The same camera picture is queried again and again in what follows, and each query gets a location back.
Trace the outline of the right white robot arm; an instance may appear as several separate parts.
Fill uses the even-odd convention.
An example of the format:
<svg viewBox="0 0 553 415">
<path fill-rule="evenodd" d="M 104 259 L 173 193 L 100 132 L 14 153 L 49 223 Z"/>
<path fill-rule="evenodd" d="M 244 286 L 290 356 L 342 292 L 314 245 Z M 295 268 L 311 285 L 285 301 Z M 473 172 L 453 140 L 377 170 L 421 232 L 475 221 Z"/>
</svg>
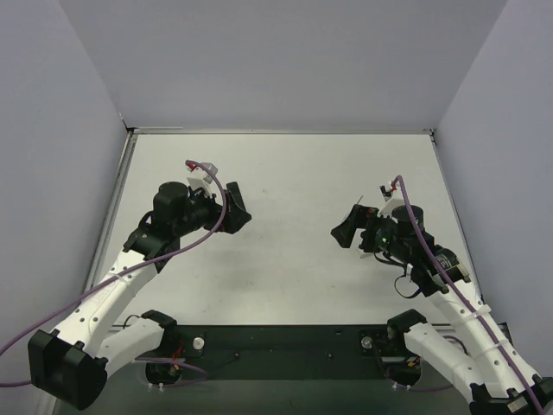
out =
<svg viewBox="0 0 553 415">
<path fill-rule="evenodd" d="M 381 215 L 375 207 L 354 205 L 331 234 L 348 248 L 356 232 L 363 252 L 382 253 L 404 268 L 464 344 L 459 350 L 415 310 L 388 321 L 390 340 L 446 378 L 472 414 L 544 414 L 552 407 L 552 379 L 540 376 L 512 346 L 467 268 L 425 231 L 421 208 L 400 206 Z"/>
</svg>

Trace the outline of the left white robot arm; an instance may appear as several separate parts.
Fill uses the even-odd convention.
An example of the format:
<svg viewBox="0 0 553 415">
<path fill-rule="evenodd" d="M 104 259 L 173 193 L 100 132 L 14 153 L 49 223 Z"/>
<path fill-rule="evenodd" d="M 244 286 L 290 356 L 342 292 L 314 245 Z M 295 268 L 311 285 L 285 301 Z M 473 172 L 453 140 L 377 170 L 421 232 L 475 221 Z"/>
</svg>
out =
<svg viewBox="0 0 553 415">
<path fill-rule="evenodd" d="M 141 354 L 172 353 L 175 320 L 156 311 L 118 334 L 108 332 L 130 301 L 174 256 L 181 238 L 200 229 L 234 234 L 251 220 L 239 186 L 227 183 L 217 201 L 203 179 L 165 182 L 152 208 L 125 241 L 100 283 L 72 305 L 50 331 L 37 329 L 28 342 L 33 386 L 82 411 L 102 393 L 109 377 Z"/>
</svg>

